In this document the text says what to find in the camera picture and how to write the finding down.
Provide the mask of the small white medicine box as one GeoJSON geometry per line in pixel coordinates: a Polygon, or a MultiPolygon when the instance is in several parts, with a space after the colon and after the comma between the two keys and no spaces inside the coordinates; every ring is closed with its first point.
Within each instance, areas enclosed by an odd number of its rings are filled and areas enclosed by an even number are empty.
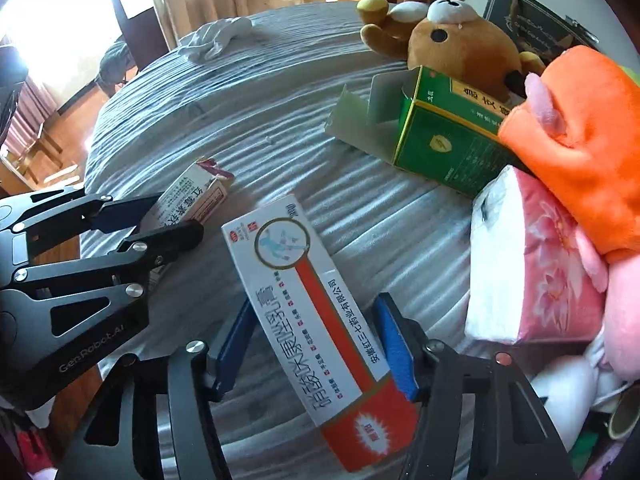
{"type": "Polygon", "coordinates": [[[195,220],[204,224],[222,204],[234,181],[234,174],[224,170],[213,158],[201,158],[169,185],[140,221],[139,232],[195,220]]]}

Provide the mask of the white red medicine box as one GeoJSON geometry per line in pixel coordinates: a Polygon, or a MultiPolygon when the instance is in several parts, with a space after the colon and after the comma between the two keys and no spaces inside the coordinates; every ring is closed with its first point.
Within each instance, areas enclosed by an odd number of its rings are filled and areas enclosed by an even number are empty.
{"type": "Polygon", "coordinates": [[[358,471],[405,448],[418,411],[292,195],[221,228],[271,348],[342,466],[358,471]]]}

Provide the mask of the white plush toy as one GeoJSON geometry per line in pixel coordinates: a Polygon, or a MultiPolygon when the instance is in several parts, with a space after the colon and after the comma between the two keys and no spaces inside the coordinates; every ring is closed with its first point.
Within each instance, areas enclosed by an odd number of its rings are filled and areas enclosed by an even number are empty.
{"type": "Polygon", "coordinates": [[[570,451],[588,415],[592,411],[611,414],[630,383],[612,369],[600,333],[583,354],[551,362],[532,380],[532,387],[570,451]]]}

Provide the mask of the pink floral tissue pack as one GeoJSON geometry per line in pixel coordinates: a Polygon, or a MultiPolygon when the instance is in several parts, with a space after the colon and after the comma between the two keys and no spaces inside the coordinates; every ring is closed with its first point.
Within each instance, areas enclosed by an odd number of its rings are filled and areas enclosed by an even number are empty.
{"type": "Polygon", "coordinates": [[[500,344],[593,340],[604,293],[582,265],[576,228],[540,181],[504,167],[473,202],[465,335],[500,344]]]}

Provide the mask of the white crumpled glove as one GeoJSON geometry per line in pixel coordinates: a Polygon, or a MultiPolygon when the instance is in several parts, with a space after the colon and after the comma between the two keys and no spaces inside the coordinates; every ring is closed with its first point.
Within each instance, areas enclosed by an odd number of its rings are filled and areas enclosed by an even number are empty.
{"type": "Polygon", "coordinates": [[[234,38],[244,38],[252,30],[253,23],[245,16],[221,18],[182,37],[177,52],[192,63],[205,63],[221,54],[234,38]]]}

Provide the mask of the orange pink pig plush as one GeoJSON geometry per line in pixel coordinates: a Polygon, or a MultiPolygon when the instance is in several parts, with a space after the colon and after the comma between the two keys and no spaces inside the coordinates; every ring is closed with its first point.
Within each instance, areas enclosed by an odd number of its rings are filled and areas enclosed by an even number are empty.
{"type": "Polygon", "coordinates": [[[606,292],[604,351],[639,377],[639,86],[604,54],[574,47],[525,79],[498,137],[577,221],[587,271],[606,292]]]}

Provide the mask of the green tea box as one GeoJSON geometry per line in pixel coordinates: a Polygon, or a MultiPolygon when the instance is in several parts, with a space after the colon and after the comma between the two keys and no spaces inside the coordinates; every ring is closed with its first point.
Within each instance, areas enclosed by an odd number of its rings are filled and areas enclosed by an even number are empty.
{"type": "Polygon", "coordinates": [[[372,78],[370,96],[344,90],[326,133],[386,164],[469,197],[522,162],[498,139],[510,105],[427,67],[372,78]]]}

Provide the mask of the brown teddy bear plush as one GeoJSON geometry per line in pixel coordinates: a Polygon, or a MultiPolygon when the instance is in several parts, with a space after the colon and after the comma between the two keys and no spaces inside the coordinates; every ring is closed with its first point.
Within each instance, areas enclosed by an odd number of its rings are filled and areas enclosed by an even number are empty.
{"type": "Polygon", "coordinates": [[[373,52],[397,58],[410,70],[424,66],[506,102],[524,96],[525,78],[546,66],[519,51],[497,25],[463,0],[359,0],[360,37],[373,52]]]}

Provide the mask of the black gift bag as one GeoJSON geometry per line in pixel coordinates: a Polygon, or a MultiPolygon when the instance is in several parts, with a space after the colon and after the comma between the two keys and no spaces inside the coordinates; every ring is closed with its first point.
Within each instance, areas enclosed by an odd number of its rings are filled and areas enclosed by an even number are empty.
{"type": "Polygon", "coordinates": [[[484,19],[502,29],[520,52],[535,53],[544,65],[572,47],[598,50],[599,39],[589,30],[537,0],[488,0],[484,19]]]}

